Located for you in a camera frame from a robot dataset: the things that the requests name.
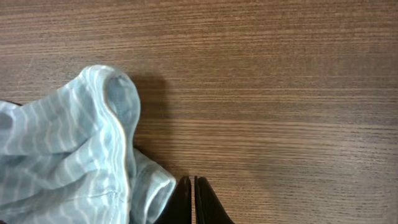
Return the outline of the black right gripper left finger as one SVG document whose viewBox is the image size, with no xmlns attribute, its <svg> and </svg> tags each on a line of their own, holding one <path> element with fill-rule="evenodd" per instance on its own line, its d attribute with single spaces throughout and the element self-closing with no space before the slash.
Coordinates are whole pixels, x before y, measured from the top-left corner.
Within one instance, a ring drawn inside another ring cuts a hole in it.
<svg viewBox="0 0 398 224">
<path fill-rule="evenodd" d="M 192 223 L 192 184 L 189 176 L 183 176 L 155 224 Z"/>
</svg>

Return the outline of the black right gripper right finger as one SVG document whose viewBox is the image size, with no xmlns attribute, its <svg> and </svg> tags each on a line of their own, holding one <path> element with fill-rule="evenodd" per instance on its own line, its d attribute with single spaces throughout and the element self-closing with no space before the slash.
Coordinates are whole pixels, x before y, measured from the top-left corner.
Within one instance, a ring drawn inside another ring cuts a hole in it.
<svg viewBox="0 0 398 224">
<path fill-rule="evenodd" d="M 205 177 L 195 176 L 196 224 L 234 224 Z"/>
</svg>

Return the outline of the light blue striped shorts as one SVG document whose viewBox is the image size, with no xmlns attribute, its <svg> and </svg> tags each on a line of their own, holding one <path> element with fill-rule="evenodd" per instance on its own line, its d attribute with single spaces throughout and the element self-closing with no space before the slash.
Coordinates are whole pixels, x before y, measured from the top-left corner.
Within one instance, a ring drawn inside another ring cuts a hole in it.
<svg viewBox="0 0 398 224">
<path fill-rule="evenodd" d="M 26 105 L 1 102 L 1 221 L 154 223 L 175 178 L 133 146 L 141 104 L 122 71 L 92 65 Z"/>
</svg>

